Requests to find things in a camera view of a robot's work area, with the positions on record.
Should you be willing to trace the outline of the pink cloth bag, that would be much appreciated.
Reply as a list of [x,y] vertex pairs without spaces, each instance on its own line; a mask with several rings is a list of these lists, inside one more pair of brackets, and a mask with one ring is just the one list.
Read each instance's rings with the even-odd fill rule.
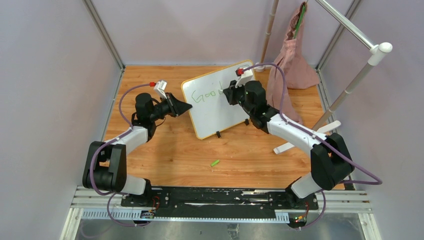
[[285,31],[282,48],[274,64],[284,72],[286,85],[279,70],[271,67],[266,88],[267,103],[282,112],[291,120],[303,124],[301,116],[296,112],[290,99],[288,89],[304,90],[319,84],[319,77],[302,55],[304,18],[308,10],[307,2],[293,12]]

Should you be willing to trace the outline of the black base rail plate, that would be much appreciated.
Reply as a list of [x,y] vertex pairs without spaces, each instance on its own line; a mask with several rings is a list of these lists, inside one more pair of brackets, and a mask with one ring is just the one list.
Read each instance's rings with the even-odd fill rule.
[[319,208],[315,194],[297,199],[284,189],[155,186],[150,193],[129,195],[122,207],[155,211],[165,218],[274,219],[276,211],[307,211]]

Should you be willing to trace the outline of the green marker cap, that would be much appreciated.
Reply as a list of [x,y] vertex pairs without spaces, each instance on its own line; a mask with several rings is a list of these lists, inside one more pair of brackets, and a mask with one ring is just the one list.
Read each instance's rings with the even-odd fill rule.
[[212,162],[212,163],[210,164],[210,166],[211,166],[211,167],[214,167],[214,166],[216,166],[219,162],[220,162],[220,160],[219,160],[219,159],[217,159],[216,161]]

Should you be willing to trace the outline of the yellow framed whiteboard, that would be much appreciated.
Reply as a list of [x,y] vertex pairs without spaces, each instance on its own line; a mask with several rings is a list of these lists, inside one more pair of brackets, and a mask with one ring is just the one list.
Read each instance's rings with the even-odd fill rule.
[[198,139],[208,138],[217,131],[221,133],[249,118],[239,105],[229,105],[225,95],[219,92],[219,89],[228,88],[231,81],[238,79],[236,69],[243,65],[252,66],[253,62],[237,62],[181,84],[185,102],[192,105],[189,115]]

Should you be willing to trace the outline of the wooden rack pole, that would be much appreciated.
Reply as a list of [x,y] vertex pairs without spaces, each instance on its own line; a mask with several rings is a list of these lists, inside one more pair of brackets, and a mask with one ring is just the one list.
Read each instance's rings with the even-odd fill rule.
[[272,7],[271,7],[270,14],[268,16],[268,22],[267,22],[267,27],[266,27],[266,31],[265,31],[265,39],[264,39],[264,42],[263,42],[262,52],[261,52],[261,57],[260,57],[259,63],[263,63],[265,56],[266,56],[266,52],[267,52],[270,37],[271,37],[271,34],[272,34],[272,28],[273,28],[273,25],[274,25],[275,15],[276,15],[276,12],[277,12],[277,9],[278,9],[278,5],[279,5],[279,0],[274,0],[272,2]]

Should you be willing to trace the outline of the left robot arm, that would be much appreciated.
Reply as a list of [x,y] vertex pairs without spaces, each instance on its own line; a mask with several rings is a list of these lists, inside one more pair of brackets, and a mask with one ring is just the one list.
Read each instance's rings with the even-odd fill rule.
[[102,196],[134,196],[140,206],[149,206],[153,201],[151,182],[127,173],[127,156],[153,138],[157,120],[163,120],[166,116],[176,118],[192,107],[170,92],[165,93],[160,101],[149,93],[138,94],[128,130],[108,141],[93,141],[89,145],[82,185]]

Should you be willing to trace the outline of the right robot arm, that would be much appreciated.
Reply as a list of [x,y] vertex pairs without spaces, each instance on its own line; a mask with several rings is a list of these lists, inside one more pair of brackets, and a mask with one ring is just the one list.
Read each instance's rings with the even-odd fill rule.
[[310,157],[310,172],[285,188],[285,201],[290,208],[298,209],[307,197],[320,190],[332,190],[355,169],[341,135],[319,133],[290,120],[267,103],[266,91],[259,81],[236,86],[233,80],[223,94],[230,105],[241,106],[257,129],[286,140]]

